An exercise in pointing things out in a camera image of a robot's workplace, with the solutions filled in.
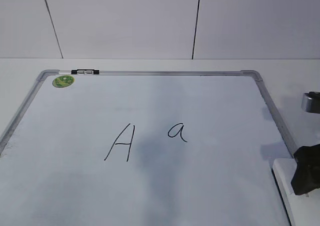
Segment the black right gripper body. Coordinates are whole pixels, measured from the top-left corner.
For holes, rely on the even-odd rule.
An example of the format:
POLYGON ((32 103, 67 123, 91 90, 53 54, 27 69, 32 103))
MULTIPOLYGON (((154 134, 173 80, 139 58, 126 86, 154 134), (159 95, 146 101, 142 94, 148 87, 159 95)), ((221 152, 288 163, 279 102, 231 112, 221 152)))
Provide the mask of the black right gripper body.
POLYGON ((296 170, 291 180, 295 195, 320 188, 320 145, 302 146, 294 153, 296 170))

